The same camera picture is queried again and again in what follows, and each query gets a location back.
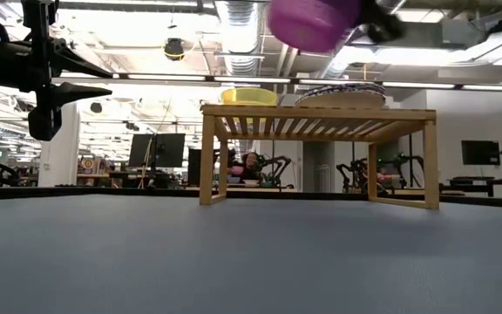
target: black monitor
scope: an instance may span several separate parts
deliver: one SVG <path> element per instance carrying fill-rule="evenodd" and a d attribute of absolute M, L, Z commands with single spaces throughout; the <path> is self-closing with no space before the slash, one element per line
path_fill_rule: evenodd
<path fill-rule="evenodd" d="M 150 153 L 145 164 L 146 151 Z M 135 134 L 132 137 L 129 167 L 150 167 L 156 154 L 156 167 L 182 167 L 185 134 Z"/>
<path fill-rule="evenodd" d="M 492 140 L 463 140 L 462 162 L 465 165 L 499 166 L 499 143 Z"/>

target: white pillar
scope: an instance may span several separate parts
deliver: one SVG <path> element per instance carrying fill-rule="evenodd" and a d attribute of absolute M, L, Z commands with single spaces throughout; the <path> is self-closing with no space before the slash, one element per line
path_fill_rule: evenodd
<path fill-rule="evenodd" d="M 78 103 L 74 102 L 63 106 L 61 114 L 63 125 L 59 132 L 51 141 L 42 142 L 39 187 L 77 183 L 80 132 Z"/>

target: yellow bowl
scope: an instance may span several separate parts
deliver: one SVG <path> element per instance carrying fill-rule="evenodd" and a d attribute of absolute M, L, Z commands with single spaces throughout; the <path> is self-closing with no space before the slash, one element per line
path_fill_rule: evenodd
<path fill-rule="evenodd" d="M 262 88 L 255 87 L 237 87 L 224 91 L 221 96 L 222 105 L 241 105 L 241 106 L 276 106 L 278 95 Z M 253 123 L 253 119 L 248 119 L 248 124 Z"/>

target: gray mat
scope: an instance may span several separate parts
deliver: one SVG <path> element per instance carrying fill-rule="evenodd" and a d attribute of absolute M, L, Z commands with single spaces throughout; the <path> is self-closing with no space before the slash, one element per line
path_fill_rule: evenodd
<path fill-rule="evenodd" d="M 0 201 L 0 313 L 502 313 L 502 208 Z"/>

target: person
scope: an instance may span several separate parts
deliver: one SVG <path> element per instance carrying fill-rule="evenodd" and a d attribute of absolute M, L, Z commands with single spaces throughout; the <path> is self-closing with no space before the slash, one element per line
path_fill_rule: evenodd
<path fill-rule="evenodd" d="M 261 180 L 261 170 L 259 169 L 259 154 L 247 153 L 241 158 L 244 163 L 243 173 L 241 173 L 241 181 L 244 180 Z"/>

